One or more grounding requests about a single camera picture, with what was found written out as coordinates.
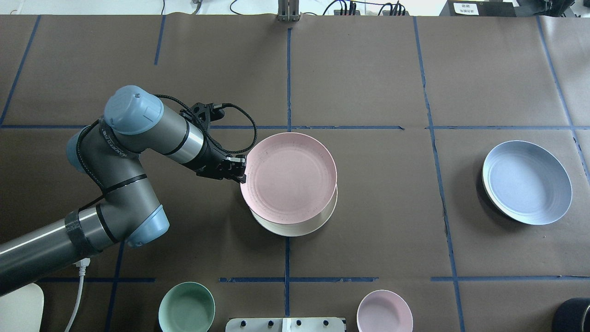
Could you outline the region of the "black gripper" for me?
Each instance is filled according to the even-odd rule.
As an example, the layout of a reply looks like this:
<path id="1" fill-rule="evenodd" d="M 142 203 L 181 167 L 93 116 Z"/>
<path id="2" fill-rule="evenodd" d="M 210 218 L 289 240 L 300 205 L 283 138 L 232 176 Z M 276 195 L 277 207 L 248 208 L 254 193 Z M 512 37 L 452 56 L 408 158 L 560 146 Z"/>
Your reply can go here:
<path id="1" fill-rule="evenodd" d="M 226 153 L 207 138 L 195 160 L 197 176 L 219 180 L 231 179 L 241 184 L 246 183 L 247 156 L 244 154 Z"/>

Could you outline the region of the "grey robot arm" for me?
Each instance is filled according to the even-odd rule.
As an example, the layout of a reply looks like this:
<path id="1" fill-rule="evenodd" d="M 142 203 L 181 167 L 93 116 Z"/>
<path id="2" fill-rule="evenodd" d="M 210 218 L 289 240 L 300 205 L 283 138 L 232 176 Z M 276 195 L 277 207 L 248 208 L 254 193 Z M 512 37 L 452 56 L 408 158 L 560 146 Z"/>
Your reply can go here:
<path id="1" fill-rule="evenodd" d="M 119 88 L 103 115 L 67 143 L 67 158 L 99 187 L 101 196 L 65 218 L 1 246 L 4 296 L 117 243 L 138 248 L 170 227 L 140 160 L 151 149 L 197 176 L 246 181 L 246 148 L 227 150 L 210 135 L 211 122 L 232 103 L 182 104 L 175 112 L 139 86 Z"/>

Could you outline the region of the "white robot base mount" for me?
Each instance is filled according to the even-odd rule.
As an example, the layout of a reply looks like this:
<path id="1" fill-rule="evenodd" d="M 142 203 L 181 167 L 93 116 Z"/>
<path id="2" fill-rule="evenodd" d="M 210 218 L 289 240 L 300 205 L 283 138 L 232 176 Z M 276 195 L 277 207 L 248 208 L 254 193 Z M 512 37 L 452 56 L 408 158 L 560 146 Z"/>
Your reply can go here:
<path id="1" fill-rule="evenodd" d="M 226 332 L 346 332 L 339 317 L 272 317 L 230 319 Z"/>

